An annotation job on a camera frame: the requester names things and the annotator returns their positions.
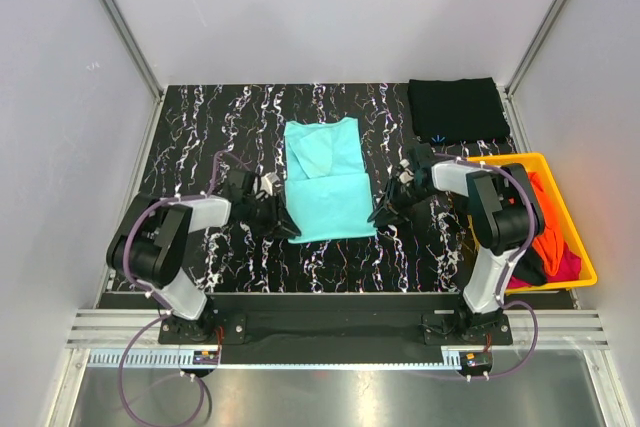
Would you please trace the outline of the teal t shirt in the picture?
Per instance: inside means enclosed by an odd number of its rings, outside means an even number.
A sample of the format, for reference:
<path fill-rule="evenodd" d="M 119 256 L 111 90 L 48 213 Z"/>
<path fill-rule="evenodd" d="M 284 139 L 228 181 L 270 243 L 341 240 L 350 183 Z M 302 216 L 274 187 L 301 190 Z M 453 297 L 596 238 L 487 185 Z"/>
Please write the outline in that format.
<path fill-rule="evenodd" d="M 286 123 L 286 208 L 300 234 L 291 244 L 357 239 L 376 233 L 370 177 L 358 120 Z"/>

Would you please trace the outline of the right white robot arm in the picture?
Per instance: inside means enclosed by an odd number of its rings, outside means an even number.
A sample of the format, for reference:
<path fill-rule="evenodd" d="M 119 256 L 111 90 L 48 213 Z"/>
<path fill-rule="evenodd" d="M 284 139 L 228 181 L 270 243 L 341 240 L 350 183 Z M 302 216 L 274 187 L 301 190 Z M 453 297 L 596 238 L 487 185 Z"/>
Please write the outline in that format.
<path fill-rule="evenodd" d="M 498 325 L 509 279 L 543 233 L 544 215 L 522 164 L 473 162 L 424 144 L 409 149 L 393 170 L 368 221 L 377 228 L 404 222 L 415 205 L 440 192 L 465 200 L 479 248 L 452 318 L 427 329 L 472 344 Z"/>

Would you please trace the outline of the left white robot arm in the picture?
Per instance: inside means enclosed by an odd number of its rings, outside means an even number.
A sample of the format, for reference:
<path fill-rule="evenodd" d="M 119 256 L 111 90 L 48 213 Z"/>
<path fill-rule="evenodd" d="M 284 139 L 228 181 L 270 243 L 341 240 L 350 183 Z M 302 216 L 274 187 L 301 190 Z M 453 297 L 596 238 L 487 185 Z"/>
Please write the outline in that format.
<path fill-rule="evenodd" d="M 233 169 L 211 193 L 132 200 L 106 251 L 106 264 L 154 298 L 181 331 L 196 343 L 215 333 L 214 307 L 183 268 L 190 234 L 245 224 L 258 236 L 290 240 L 301 235 L 274 190 L 274 173 L 260 176 Z"/>

